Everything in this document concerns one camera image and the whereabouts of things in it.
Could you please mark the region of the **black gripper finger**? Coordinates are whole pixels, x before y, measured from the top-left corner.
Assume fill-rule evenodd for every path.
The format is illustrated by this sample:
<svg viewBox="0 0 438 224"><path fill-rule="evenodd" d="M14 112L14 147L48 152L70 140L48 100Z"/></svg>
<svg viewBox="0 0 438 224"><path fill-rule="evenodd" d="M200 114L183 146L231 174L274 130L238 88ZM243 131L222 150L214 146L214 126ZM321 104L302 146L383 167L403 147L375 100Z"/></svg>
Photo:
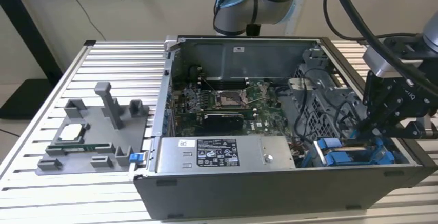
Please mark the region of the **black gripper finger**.
<svg viewBox="0 0 438 224"><path fill-rule="evenodd" d="M378 77L369 71L362 103L366 106L366 118L358 125L359 132L369 132L383 124L389 113L386 102L393 92L394 81L391 78Z"/></svg>
<svg viewBox="0 0 438 224"><path fill-rule="evenodd" d="M405 129L399 126L402 116L398 106L382 106L369 115L370 134L383 137L405 137Z"/></svg>

